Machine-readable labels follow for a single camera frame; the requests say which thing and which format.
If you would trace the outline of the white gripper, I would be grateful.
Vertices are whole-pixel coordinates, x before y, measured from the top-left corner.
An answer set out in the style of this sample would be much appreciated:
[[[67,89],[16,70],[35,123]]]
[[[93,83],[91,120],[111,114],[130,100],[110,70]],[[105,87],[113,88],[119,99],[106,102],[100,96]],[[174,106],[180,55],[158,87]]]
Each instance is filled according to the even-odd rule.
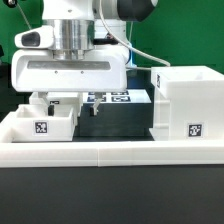
[[[54,116],[54,105],[45,92],[121,92],[127,88],[126,63],[129,51],[119,44],[95,45],[82,60],[55,59],[53,28],[49,25],[19,33],[14,42],[12,86],[18,92],[44,92],[39,98]],[[96,116],[103,98],[90,107]]]

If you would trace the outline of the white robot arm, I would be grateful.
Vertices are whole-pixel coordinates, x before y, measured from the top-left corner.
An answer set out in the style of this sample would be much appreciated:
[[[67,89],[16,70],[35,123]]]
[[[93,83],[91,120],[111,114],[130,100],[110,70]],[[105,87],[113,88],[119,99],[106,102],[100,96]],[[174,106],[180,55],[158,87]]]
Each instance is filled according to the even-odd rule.
[[[12,85],[18,92],[106,92],[127,88],[134,51],[126,23],[146,19],[158,0],[43,0],[43,25],[15,36]]]

